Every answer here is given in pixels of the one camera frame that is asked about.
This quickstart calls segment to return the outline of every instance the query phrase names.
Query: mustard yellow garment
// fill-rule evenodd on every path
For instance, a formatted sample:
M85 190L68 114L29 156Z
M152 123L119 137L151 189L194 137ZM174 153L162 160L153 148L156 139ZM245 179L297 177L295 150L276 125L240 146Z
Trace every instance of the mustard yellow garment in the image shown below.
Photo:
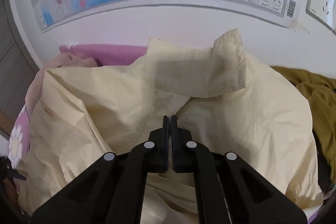
M273 67L308 100L322 153L331 168L330 179L336 183L336 79L302 69Z
M130 66L46 71L18 167L27 177L20 205L32 214L104 152L129 152L174 114L194 140L236 152L301 208L321 205L309 104L245 54L238 30L212 49L151 38ZM198 223L192 175L150 174L142 223Z

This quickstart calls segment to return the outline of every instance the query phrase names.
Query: brown garment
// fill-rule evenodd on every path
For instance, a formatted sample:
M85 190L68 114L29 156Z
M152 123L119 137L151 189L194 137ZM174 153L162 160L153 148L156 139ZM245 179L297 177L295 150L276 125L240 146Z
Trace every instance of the brown garment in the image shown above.
M308 100L313 130L331 168L330 179L336 183L336 79L301 69L272 68L291 82Z

